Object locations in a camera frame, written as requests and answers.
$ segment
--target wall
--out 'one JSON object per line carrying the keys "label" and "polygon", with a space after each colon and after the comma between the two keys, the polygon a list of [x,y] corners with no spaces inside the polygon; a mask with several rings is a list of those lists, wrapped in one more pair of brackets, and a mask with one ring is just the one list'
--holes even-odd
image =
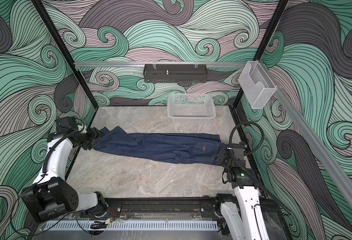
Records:
{"label": "wall", "polygon": [[[88,124],[95,111],[67,69],[30,0],[0,0],[0,239],[19,239],[11,206],[42,166],[56,117]],[[22,201],[13,223],[24,234],[34,226]]]}
{"label": "wall", "polygon": [[[286,9],[262,61],[352,181],[352,0]],[[241,100],[242,118],[266,133],[255,153],[265,185],[292,211],[294,239],[352,239],[352,210],[274,96],[264,109]],[[244,131],[252,143],[260,133]]]}
{"label": "wall", "polygon": [[[278,1],[44,0],[75,61],[252,60]],[[231,105],[242,69],[213,68],[209,82],[145,83],[142,68],[83,68],[98,103],[165,105],[170,93],[209,93]]]}

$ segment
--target black cable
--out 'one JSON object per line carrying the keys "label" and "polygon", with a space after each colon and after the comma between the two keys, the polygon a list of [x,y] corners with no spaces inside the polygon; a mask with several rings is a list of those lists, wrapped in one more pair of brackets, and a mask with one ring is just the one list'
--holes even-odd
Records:
{"label": "black cable", "polygon": [[83,229],[82,226],[80,225],[79,221],[77,220],[77,217],[75,217],[75,218],[76,218],[77,225],[79,225],[79,227],[80,227],[84,232],[88,233],[88,234],[91,235],[91,236],[94,236],[92,233],[90,233],[90,232],[88,232],[87,230]]}
{"label": "black cable", "polygon": [[41,180],[44,179],[44,177],[45,177],[45,175],[43,174],[43,175],[41,176],[41,179],[40,179],[37,183],[32,184],[32,186],[31,186],[30,188],[26,189],[23,193],[21,193],[21,194],[19,195],[19,197],[15,200],[15,203],[14,203],[13,206],[12,206],[12,209],[11,209],[11,212],[10,212],[10,216],[9,216],[10,226],[13,228],[13,230],[14,230],[16,233],[18,233],[19,235],[21,235],[21,236],[23,236],[23,237],[27,237],[27,235],[24,235],[24,234],[20,233],[19,231],[17,231],[17,230],[15,229],[15,226],[13,225],[13,222],[12,222],[13,210],[15,209],[15,205],[16,205],[16,203],[19,201],[19,199],[21,198],[21,196],[24,195],[24,194],[25,194],[27,191],[29,191],[30,189],[34,188],[37,184],[39,184],[39,183],[41,182]]}
{"label": "black cable", "polygon": [[60,139],[49,149],[49,151],[48,151],[48,153],[46,154],[45,159],[44,159],[44,164],[43,164],[43,173],[44,173],[44,174],[47,172],[48,161],[49,161],[49,158],[50,158],[50,156],[52,155],[54,149],[55,149],[62,141],[64,141],[66,138],[70,137],[71,135],[73,135],[73,134],[76,133],[76,132],[82,132],[82,131],[84,130],[84,128],[85,128],[84,122],[83,122],[81,119],[79,119],[79,118],[76,118],[76,119],[78,119],[78,120],[80,120],[80,121],[82,122],[82,129],[81,129],[80,131],[76,129],[76,130],[73,130],[72,132],[68,133],[67,135],[64,135],[62,138],[60,138]]}
{"label": "black cable", "polygon": [[97,230],[97,229],[104,229],[108,226],[108,224],[105,224],[105,222],[102,221],[95,221],[93,222],[93,224],[91,225],[91,229]]}
{"label": "black cable", "polygon": [[[47,172],[46,167],[47,167],[47,165],[48,165],[48,160],[49,160],[50,155],[53,153],[54,149],[55,149],[64,139],[66,139],[66,138],[69,137],[70,135],[74,134],[75,132],[82,132],[82,131],[84,130],[84,128],[85,128],[84,122],[83,122],[80,118],[76,118],[76,119],[80,120],[80,122],[82,123],[82,129],[81,129],[81,131],[75,130],[75,131],[73,131],[73,132],[70,132],[70,133],[67,134],[66,136],[62,137],[59,141],[57,141],[57,142],[50,148],[49,152],[47,153],[47,155],[45,156],[45,159],[44,159],[43,171],[42,171],[43,174],[41,175],[41,179],[40,179],[37,183],[33,184],[30,188],[28,188],[28,189],[26,189],[24,192],[22,192],[22,193],[19,195],[19,197],[16,199],[15,203],[14,203],[13,206],[12,206],[11,213],[10,213],[10,216],[9,216],[9,219],[10,219],[10,226],[11,226],[12,229],[15,231],[15,233],[18,233],[18,234],[19,234],[20,236],[22,236],[22,237],[28,237],[28,235],[22,234],[22,233],[20,233],[18,230],[16,230],[16,228],[15,228],[15,226],[13,225],[13,222],[12,222],[12,214],[13,214],[13,210],[15,209],[16,203],[20,200],[20,198],[21,198],[22,195],[24,195],[24,194],[25,194],[27,191],[29,191],[30,189],[34,188],[37,184],[39,184],[39,183],[41,182],[41,180],[44,179],[44,177],[46,176],[46,172]],[[37,234],[35,234],[35,235],[32,235],[31,237],[37,236],[37,235],[39,235],[39,234],[41,234],[41,233],[44,233],[44,232],[48,231],[49,229],[53,228],[56,224],[58,224],[63,218],[61,218],[57,223],[55,223],[53,226],[51,226],[51,227],[48,228],[47,230],[44,230],[44,231],[42,231],[42,232],[40,232],[40,233],[37,233]]]}
{"label": "black cable", "polygon": [[263,129],[260,127],[259,124],[257,124],[256,122],[241,122],[239,124],[237,124],[231,131],[231,134],[229,135],[229,143],[228,146],[230,148],[230,152],[231,152],[231,157],[232,159],[235,161],[235,163],[238,165],[238,167],[241,168],[241,170],[243,170],[250,178],[252,178],[255,183],[258,185],[258,187],[260,187],[266,194],[268,194],[273,200],[275,200],[275,202],[277,204],[279,204],[282,208],[284,208],[289,214],[291,213],[291,211],[289,210],[289,208],[282,202],[280,201],[280,199],[278,199],[277,197],[275,197],[275,195],[273,195],[257,178],[255,175],[253,175],[250,171],[248,171],[246,168],[242,167],[239,162],[237,161],[236,157],[235,157],[235,153],[233,152],[233,148],[232,148],[232,137],[233,134],[235,133],[236,129],[239,128],[241,125],[244,124],[253,124],[255,125],[261,132],[261,139],[259,144],[250,152],[245,153],[244,156],[250,155],[251,153],[254,153],[262,144],[263,140],[264,140],[264,131]]}
{"label": "black cable", "polygon": [[256,210],[255,210],[255,207],[256,207],[256,206],[260,206],[260,204],[255,204],[255,205],[253,205],[253,213],[255,214],[256,226],[257,226],[257,230],[259,230],[260,240],[263,240],[263,238],[261,237],[259,224],[257,223]]}

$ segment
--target white basket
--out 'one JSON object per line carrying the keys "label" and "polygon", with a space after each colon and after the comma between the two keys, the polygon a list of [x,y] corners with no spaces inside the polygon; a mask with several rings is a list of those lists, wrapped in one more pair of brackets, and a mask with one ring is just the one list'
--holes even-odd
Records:
{"label": "white basket", "polygon": [[170,94],[167,105],[168,117],[174,122],[208,122],[216,117],[209,94]]}

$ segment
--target blue denim jeans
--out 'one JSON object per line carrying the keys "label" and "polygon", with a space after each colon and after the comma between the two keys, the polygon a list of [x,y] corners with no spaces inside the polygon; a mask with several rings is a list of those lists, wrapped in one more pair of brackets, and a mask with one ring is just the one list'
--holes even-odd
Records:
{"label": "blue denim jeans", "polygon": [[219,135],[205,133],[129,133],[121,127],[101,130],[94,150],[120,156],[170,163],[217,165],[216,156],[226,144]]}

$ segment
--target marble surface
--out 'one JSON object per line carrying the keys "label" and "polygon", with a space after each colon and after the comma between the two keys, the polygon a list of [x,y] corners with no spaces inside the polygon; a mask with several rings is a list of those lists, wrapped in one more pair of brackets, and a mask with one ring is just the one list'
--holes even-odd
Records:
{"label": "marble surface", "polygon": [[[164,106],[101,107],[92,127],[127,133],[209,133],[228,143],[235,126],[228,106],[216,106],[208,123],[173,123]],[[233,142],[239,142],[236,132]],[[223,184],[223,167],[205,164],[170,164],[135,157],[80,150],[67,182],[78,193],[100,191],[104,197],[198,197],[233,193]]]}

